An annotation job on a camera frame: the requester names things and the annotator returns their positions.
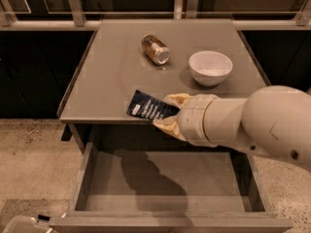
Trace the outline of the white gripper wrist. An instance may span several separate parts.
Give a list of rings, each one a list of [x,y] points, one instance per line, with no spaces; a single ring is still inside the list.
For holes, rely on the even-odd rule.
[[[214,94],[198,94],[193,97],[187,93],[168,94],[163,101],[180,110],[178,116],[154,119],[153,125],[165,134],[193,146],[215,148],[204,129],[204,118],[210,104],[217,100]]]

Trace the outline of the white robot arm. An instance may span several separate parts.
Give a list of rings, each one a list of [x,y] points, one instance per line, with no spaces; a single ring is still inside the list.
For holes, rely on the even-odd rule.
[[[178,114],[155,119],[164,133],[198,147],[227,147],[311,169],[311,95],[267,86],[247,98],[170,94]]]

